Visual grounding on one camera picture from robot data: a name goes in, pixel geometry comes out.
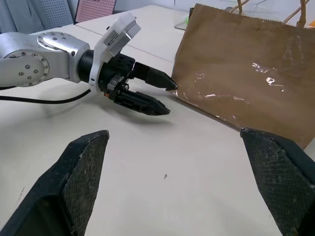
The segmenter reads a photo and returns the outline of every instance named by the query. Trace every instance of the wall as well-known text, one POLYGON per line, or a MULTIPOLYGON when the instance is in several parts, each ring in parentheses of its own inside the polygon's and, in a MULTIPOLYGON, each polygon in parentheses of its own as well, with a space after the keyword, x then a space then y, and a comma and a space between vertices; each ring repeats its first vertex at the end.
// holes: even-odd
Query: wall
MULTIPOLYGON (((300 0, 267 0, 264 3, 261 3, 260 6, 266 6, 270 10, 267 11, 263 7, 259 7, 255 11, 253 3, 262 1, 263 0, 250 0, 252 4, 248 5, 247 8, 244 7, 244 11, 247 11, 249 15, 255 15, 256 17, 283 21, 300 6, 300 0)), ((237 0, 176 0, 176 8, 180 10, 187 10, 194 6, 196 2, 220 9, 225 9, 229 6, 235 6, 237 4, 237 0)), ((152 4, 167 8, 174 8, 174 0, 117 0, 115 10, 127 11, 152 4)), ((292 20, 290 20, 289 23, 295 25, 299 18, 300 14, 298 13, 292 20)), ((315 1, 313 0, 307 4, 307 24, 314 20, 315 1)))

